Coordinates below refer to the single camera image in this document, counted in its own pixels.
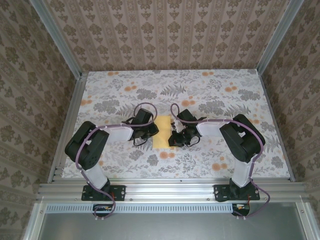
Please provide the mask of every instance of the vent slot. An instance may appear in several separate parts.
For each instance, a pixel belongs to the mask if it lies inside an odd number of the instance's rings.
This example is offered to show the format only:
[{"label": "vent slot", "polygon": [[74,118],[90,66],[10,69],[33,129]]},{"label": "vent slot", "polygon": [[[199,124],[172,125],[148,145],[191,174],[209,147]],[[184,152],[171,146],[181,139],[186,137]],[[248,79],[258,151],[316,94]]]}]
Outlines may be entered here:
[{"label": "vent slot", "polygon": [[[45,213],[92,213],[92,203],[50,203]],[[200,213],[232,213],[232,203],[124,203],[116,204],[115,213],[122,214],[200,214]]]}]

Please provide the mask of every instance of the table surface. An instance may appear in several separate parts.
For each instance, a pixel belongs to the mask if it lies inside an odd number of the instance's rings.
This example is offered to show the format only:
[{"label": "table surface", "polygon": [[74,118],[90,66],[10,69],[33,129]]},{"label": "table surface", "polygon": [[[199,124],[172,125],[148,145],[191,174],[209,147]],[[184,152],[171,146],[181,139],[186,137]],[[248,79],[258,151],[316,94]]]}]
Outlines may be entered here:
[{"label": "table surface", "polygon": [[[170,116],[170,105],[188,109],[196,118],[231,119],[244,114],[266,140],[253,177],[289,178],[284,152],[265,93],[255,69],[153,70],[90,72],[74,132],[85,121],[118,124],[133,116],[142,102]],[[152,111],[148,105],[144,108]],[[107,144],[99,163],[109,178],[230,178],[235,158],[222,137],[202,137],[192,147],[153,149],[152,139]],[[66,159],[64,178],[81,178]]]}]

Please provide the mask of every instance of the patterned wallpaper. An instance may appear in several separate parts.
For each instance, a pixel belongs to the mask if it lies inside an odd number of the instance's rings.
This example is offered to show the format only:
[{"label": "patterned wallpaper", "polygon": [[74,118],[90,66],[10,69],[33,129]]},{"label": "patterned wallpaper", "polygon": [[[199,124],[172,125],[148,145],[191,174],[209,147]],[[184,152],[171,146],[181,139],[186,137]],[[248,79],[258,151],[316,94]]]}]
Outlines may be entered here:
[{"label": "patterned wallpaper", "polygon": [[253,69],[288,0],[45,0],[83,71]]},{"label": "patterned wallpaper", "polygon": [[28,0],[0,1],[0,239],[23,235],[75,79]]},{"label": "patterned wallpaper", "polygon": [[304,1],[262,78],[295,177],[306,182],[320,220],[319,0]]}]

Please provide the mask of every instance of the cable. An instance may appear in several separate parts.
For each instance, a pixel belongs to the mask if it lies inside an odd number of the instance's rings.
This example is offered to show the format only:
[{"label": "cable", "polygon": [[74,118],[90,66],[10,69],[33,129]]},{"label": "cable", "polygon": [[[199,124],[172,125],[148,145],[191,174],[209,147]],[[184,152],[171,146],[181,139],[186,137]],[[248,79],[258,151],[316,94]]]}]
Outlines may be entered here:
[{"label": "cable", "polygon": [[[106,195],[106,196],[107,196],[108,198],[110,198],[111,201],[112,201],[112,210],[111,210],[110,213],[109,213],[107,216],[105,216],[103,219],[109,218],[109,217],[114,213],[114,211],[116,210],[116,201],[115,201],[115,199],[114,199],[109,193],[107,193],[107,192],[105,192],[105,191],[102,191],[102,190],[100,190],[99,188],[95,187],[93,184],[91,184],[89,178],[88,178],[88,177],[86,176],[86,174],[85,174],[85,171],[83,171],[82,167],[79,165],[80,153],[81,153],[81,151],[83,150],[83,148],[84,148],[85,144],[87,143],[87,141],[91,138],[91,136],[92,136],[96,131],[98,131],[98,130],[100,130],[100,129],[105,129],[105,128],[118,128],[118,127],[125,127],[125,126],[128,126],[128,127],[145,127],[145,126],[148,126],[148,125],[154,123],[155,120],[156,120],[156,118],[157,118],[157,116],[158,116],[158,110],[157,110],[156,106],[153,105],[153,104],[150,103],[150,102],[142,102],[142,103],[139,103],[139,104],[135,107],[135,109],[134,109],[134,111],[133,111],[133,115],[134,115],[134,116],[136,115],[136,110],[137,110],[137,108],[138,108],[139,106],[143,105],[143,104],[151,105],[152,107],[154,107],[155,115],[154,115],[154,118],[153,118],[150,122],[144,123],[144,124],[125,124],[125,123],[120,123],[120,124],[111,124],[111,125],[97,126],[95,129],[93,129],[93,130],[88,134],[88,136],[86,136],[86,138],[83,140],[83,142],[82,142],[82,144],[80,145],[80,148],[79,148],[79,150],[78,150],[78,152],[77,152],[77,154],[76,154],[76,157],[75,157],[75,167],[76,167],[78,170],[80,170],[80,172],[81,172],[82,176],[84,177],[85,181],[86,181],[94,190],[96,190],[96,191],[99,192],[99,193],[102,193],[102,194]],[[102,217],[98,217],[98,216],[97,216],[97,209],[98,209],[98,208],[96,208],[96,209],[94,210],[94,213],[93,213],[93,214],[94,214],[94,216],[95,216],[96,219],[98,219],[98,218],[102,219]]]},{"label": "cable", "polygon": [[142,143],[139,143],[138,145],[136,145],[136,139],[133,139],[133,146],[135,147],[140,147],[142,146],[143,144],[145,144],[147,141],[148,141],[149,137]]},{"label": "cable", "polygon": [[258,214],[260,211],[262,211],[267,206],[267,204],[270,202],[271,197],[270,197],[270,194],[267,191],[263,190],[261,187],[259,187],[257,184],[255,184],[253,179],[252,179],[252,173],[254,171],[255,162],[261,156],[261,154],[264,151],[264,144],[263,144],[262,140],[260,139],[260,137],[255,133],[255,131],[253,131],[250,127],[246,126],[245,124],[243,124],[241,122],[238,122],[238,121],[235,121],[233,119],[206,119],[206,120],[198,120],[198,121],[185,121],[185,120],[180,119],[179,117],[177,117],[174,114],[173,106],[176,106],[177,109],[178,109],[178,114],[180,113],[180,108],[179,108],[178,104],[173,103],[170,106],[170,111],[171,111],[172,116],[175,119],[177,119],[180,122],[182,122],[182,123],[186,123],[186,124],[199,124],[199,123],[206,123],[206,122],[228,122],[228,123],[234,123],[234,124],[237,124],[238,126],[241,126],[241,127],[245,128],[245,129],[247,129],[249,132],[251,132],[255,136],[255,138],[258,140],[258,142],[260,144],[260,152],[252,160],[252,164],[251,164],[251,168],[250,168],[250,172],[249,172],[249,180],[250,180],[250,182],[252,183],[253,186],[255,186],[257,189],[259,189],[261,192],[265,193],[267,195],[268,199],[266,200],[266,202],[263,204],[263,206],[259,210],[257,210],[256,212],[254,212],[252,214],[249,214],[247,216],[243,216],[242,214],[240,214],[237,211],[234,211],[234,212],[236,214],[238,214],[241,218],[246,219],[246,218],[253,217],[256,214]]},{"label": "cable", "polygon": [[200,137],[198,136],[198,141],[197,141],[197,142],[195,142],[195,143],[193,143],[193,144],[191,144],[191,145],[186,145],[186,146],[187,146],[188,148],[190,148],[190,147],[198,144],[199,142],[200,142]]}]

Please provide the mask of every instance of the white arm segment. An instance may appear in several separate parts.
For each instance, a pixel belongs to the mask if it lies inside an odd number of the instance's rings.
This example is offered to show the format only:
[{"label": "white arm segment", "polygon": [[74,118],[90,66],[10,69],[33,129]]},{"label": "white arm segment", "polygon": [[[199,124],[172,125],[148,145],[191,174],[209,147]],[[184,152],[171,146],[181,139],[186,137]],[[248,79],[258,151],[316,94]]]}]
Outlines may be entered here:
[{"label": "white arm segment", "polygon": [[[134,132],[131,127],[125,126],[125,124],[119,127],[107,127],[103,130],[105,130],[109,134],[109,137],[106,141],[107,144],[113,142],[128,141]],[[104,175],[99,162],[97,162],[96,165],[84,172],[90,182],[98,189],[101,189],[108,181],[108,178]]]},{"label": "white arm segment", "polygon": [[234,172],[231,179],[238,187],[243,188],[250,182],[249,173],[251,164],[252,159],[248,163],[235,159]]},{"label": "white arm segment", "polygon": [[98,163],[84,172],[90,180],[90,183],[92,183],[97,189],[101,189],[108,181],[108,178],[104,175]]},{"label": "white arm segment", "polygon": [[126,126],[125,124],[119,127],[107,127],[103,130],[105,130],[109,134],[108,140],[106,141],[107,144],[113,142],[129,141],[132,133],[134,132],[131,127]]},{"label": "white arm segment", "polygon": [[225,122],[201,122],[196,125],[196,129],[201,136],[213,136],[213,137],[222,137],[220,129]]}]

